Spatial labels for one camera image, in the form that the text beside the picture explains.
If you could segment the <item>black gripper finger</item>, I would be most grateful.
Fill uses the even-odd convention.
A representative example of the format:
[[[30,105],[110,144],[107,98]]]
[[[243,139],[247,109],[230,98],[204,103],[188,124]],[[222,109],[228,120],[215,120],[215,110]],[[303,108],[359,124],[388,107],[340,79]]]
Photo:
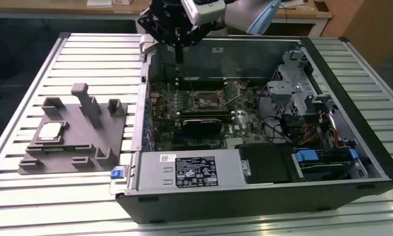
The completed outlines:
[[[175,60],[179,63],[179,37],[172,20],[174,17],[168,11],[160,12],[147,8],[139,16],[138,23],[160,44],[174,49]]]
[[[187,25],[179,29],[179,63],[184,62],[184,48],[195,46],[206,37],[206,25]]]

